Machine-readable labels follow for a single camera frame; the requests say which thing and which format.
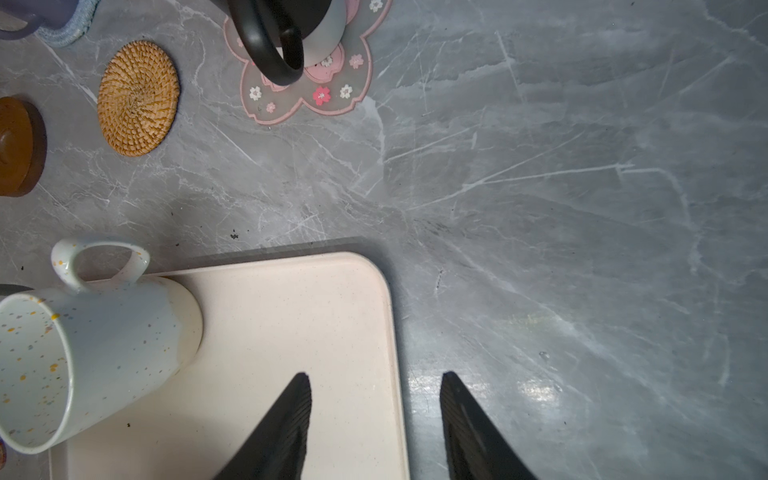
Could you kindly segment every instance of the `pink flower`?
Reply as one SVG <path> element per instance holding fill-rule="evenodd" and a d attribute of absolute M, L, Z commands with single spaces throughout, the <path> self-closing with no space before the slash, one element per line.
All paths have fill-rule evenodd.
<path fill-rule="evenodd" d="M 319 107 L 320 105 L 331 101 L 331 90 L 326 87 L 318 87 L 315 93 L 312 94 L 312 98 L 315 99 L 315 103 Z"/>
<path fill-rule="evenodd" d="M 363 63 L 365 62 L 362 59 L 362 55 L 353 55 L 352 58 L 349 59 L 349 65 L 355 70 L 357 70 Z"/>

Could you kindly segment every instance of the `flower-shaped coaster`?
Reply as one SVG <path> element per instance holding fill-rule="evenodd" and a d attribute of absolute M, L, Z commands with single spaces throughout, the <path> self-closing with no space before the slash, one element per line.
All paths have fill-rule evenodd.
<path fill-rule="evenodd" d="M 250 60 L 232 21 L 224 20 L 224 38 L 242 61 L 240 97 L 248 116 L 262 125 L 279 124 L 302 104 L 322 115 L 351 111 L 371 84 L 371 51 L 366 37 L 384 20 L 392 0 L 346 0 L 346 28 L 335 50 L 287 87 L 270 82 Z"/>

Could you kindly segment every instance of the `mug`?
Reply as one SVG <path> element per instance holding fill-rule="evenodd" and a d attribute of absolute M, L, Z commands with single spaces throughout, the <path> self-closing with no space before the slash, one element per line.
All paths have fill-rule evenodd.
<path fill-rule="evenodd" d="M 110 280 L 85 283 L 75 261 L 90 247 L 132 250 Z M 0 437 L 35 454 L 157 389 L 193 358 L 200 307 L 178 283 L 141 277 L 150 255 L 127 239 L 67 238 L 51 252 L 63 288 L 0 302 Z"/>
<path fill-rule="evenodd" d="M 0 0 L 0 11 L 24 20 L 20 30 L 0 29 L 0 40 L 19 40 L 41 26 L 58 30 L 69 22 L 78 0 Z"/>

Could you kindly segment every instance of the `tray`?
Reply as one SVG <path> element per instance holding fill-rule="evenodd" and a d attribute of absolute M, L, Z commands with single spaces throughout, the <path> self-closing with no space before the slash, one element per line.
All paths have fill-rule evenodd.
<path fill-rule="evenodd" d="M 161 273 L 203 310 L 193 362 L 51 449 L 52 480 L 210 480 L 297 372 L 312 384 L 302 478 L 409 478 L 392 304 L 365 257 L 326 253 Z"/>

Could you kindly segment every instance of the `woven rattan coaster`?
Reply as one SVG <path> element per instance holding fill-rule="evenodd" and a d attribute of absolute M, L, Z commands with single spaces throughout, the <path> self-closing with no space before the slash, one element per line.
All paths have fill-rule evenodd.
<path fill-rule="evenodd" d="M 150 41 L 133 41 L 112 58 L 98 89 L 101 133 L 119 154 L 152 151 L 170 129 L 179 78 L 168 55 Z"/>

